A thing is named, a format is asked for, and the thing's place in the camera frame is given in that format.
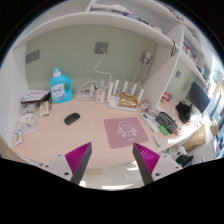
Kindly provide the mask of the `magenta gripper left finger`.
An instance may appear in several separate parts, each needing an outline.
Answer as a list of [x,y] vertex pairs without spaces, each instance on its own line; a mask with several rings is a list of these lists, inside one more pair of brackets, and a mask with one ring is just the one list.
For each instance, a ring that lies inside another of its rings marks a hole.
[[89,142],[65,155],[56,155],[42,165],[41,168],[78,185],[82,180],[91,154],[92,143]]

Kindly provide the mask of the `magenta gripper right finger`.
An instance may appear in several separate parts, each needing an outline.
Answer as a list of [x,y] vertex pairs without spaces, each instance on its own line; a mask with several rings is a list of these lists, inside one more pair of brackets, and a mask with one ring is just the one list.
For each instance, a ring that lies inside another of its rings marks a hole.
[[133,144],[133,155],[145,185],[182,169],[169,155],[157,154],[137,143]]

